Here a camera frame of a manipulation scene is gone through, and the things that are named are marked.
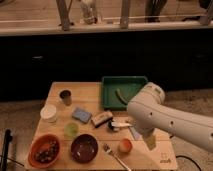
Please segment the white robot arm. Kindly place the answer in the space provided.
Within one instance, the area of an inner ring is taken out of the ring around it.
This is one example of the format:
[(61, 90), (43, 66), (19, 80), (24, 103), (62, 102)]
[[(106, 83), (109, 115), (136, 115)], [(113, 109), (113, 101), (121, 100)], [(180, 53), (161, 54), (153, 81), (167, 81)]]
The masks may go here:
[(164, 100), (163, 89), (148, 82), (128, 102), (127, 113), (136, 130), (149, 137), (158, 128), (213, 153), (213, 117), (166, 107)]

